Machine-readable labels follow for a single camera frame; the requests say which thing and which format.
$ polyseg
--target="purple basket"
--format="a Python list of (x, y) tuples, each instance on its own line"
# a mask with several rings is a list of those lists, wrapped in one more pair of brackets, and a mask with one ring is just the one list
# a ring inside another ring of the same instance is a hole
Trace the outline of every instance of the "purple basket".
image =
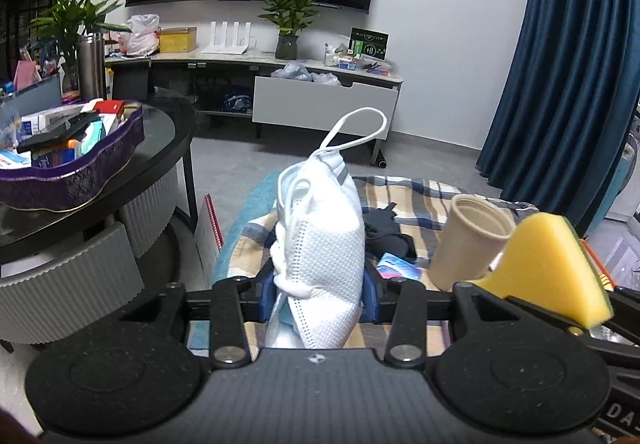
[(76, 209), (100, 193), (106, 182), (129, 163), (144, 139), (140, 106), (113, 134), (71, 163), (53, 168), (0, 169), (0, 202), (20, 210)]

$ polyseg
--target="beige cup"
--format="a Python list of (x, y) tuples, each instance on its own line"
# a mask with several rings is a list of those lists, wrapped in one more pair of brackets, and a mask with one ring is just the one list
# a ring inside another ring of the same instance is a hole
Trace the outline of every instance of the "beige cup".
[(431, 282), (450, 291), (457, 281), (483, 277), (515, 228), (508, 211), (474, 195), (456, 195), (428, 269)]

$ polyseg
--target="plaid blanket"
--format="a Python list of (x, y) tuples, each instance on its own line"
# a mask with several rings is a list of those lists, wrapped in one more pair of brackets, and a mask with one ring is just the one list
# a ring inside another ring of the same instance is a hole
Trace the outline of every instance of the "plaid blanket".
[[(395, 221), (402, 233), (414, 240), (417, 254), (415, 265), (422, 272), (420, 281), (427, 289), (435, 290), (426, 270), (438, 244), (440, 231), (447, 222), (450, 200), (454, 195), (463, 193), (462, 190), (433, 180), (404, 177), (354, 177), (353, 180), (363, 213), (372, 208), (385, 208), (390, 202), (396, 203)], [(538, 211), (535, 206), (524, 202), (488, 200), (510, 210), (516, 223)], [(228, 277), (254, 277), (260, 271), (270, 257), (269, 249), (275, 240), (277, 219), (274, 209), (245, 225), (230, 258)], [(372, 255), (367, 256), (375, 261)], [(427, 329), (428, 354), (435, 356), (446, 347), (447, 333), (440, 322), (432, 323)], [(245, 323), (244, 326), (255, 358), (258, 348), (263, 346), (266, 326), (254, 323)], [(345, 346), (375, 348), (382, 357), (389, 329), (386, 325), (358, 324)]]

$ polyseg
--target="curtain fold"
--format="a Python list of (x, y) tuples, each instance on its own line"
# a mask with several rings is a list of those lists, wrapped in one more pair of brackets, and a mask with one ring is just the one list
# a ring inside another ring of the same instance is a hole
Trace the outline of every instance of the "curtain fold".
[(584, 231), (639, 90), (640, 0), (528, 0), (481, 175)]

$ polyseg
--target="green plant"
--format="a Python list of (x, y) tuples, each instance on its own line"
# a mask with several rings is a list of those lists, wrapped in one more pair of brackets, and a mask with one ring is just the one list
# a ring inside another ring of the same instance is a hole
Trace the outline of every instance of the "green plant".
[(83, 27), (82, 34), (99, 31), (130, 32), (125, 26), (105, 22), (107, 14), (121, 5), (121, 0), (111, 3), (103, 0), (97, 4), (93, 4), (91, 0), (57, 0), (52, 7), (31, 21), (30, 28), (36, 28), (39, 38), (56, 39), (65, 63), (75, 65), (80, 27)]
[(318, 14), (316, 0), (265, 0), (267, 13), (258, 15), (277, 25), (281, 34), (298, 34)]

